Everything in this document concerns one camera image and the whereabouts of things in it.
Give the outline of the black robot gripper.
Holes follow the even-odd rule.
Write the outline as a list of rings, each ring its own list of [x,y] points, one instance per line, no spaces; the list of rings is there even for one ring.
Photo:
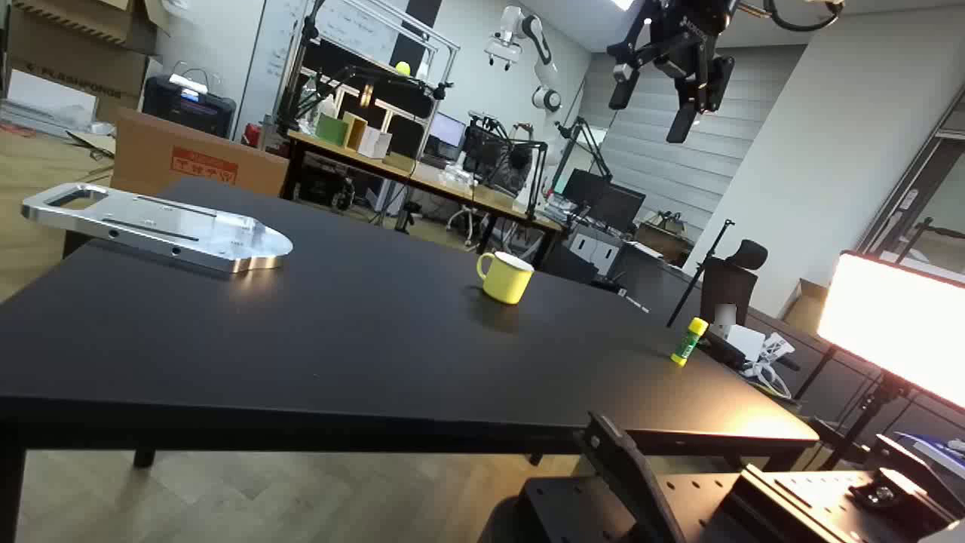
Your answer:
[[[667,140],[680,145],[699,110],[719,110],[731,85],[732,56],[714,51],[731,28],[736,0],[642,0],[630,30],[605,54],[615,60],[608,107],[626,107],[640,68],[653,62],[678,85],[678,110]]]

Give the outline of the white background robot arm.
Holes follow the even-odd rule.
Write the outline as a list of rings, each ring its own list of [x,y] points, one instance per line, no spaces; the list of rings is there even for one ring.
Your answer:
[[[626,36],[605,49],[615,60],[615,91],[608,107],[630,103],[640,72],[653,62],[676,82],[678,107],[667,140],[680,145],[699,115],[719,110],[736,60],[719,51],[719,36],[731,28],[738,0],[642,0]],[[522,45],[537,51],[537,86],[530,103],[545,110],[562,107],[557,62],[545,40],[545,23],[526,5],[506,5],[500,28],[485,45],[487,62],[509,68]]]

